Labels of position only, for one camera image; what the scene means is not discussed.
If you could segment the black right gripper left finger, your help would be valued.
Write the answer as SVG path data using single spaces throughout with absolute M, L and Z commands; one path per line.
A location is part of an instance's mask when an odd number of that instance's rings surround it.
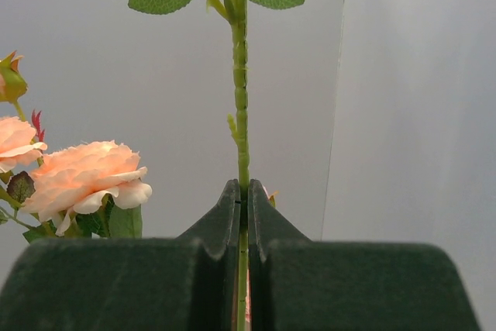
M 3 330 L 233 330 L 239 184 L 174 239 L 41 239 L 1 291 Z

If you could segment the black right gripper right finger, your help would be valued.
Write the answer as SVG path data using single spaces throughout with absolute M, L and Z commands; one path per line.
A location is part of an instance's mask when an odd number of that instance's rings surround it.
M 315 242 L 248 191 L 254 330 L 477 330 L 458 270 L 425 243 Z

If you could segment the peach rose stem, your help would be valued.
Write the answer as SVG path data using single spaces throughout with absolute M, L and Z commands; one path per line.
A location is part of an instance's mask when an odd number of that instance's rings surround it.
M 31 243 L 53 238 L 140 238 L 141 207 L 152 195 L 146 167 L 127 145 L 82 143 L 49 153 L 41 114 L 27 118 L 19 104 L 28 84 L 21 57 L 1 60 L 1 102 L 15 116 L 1 118 L 1 222 L 25 228 Z

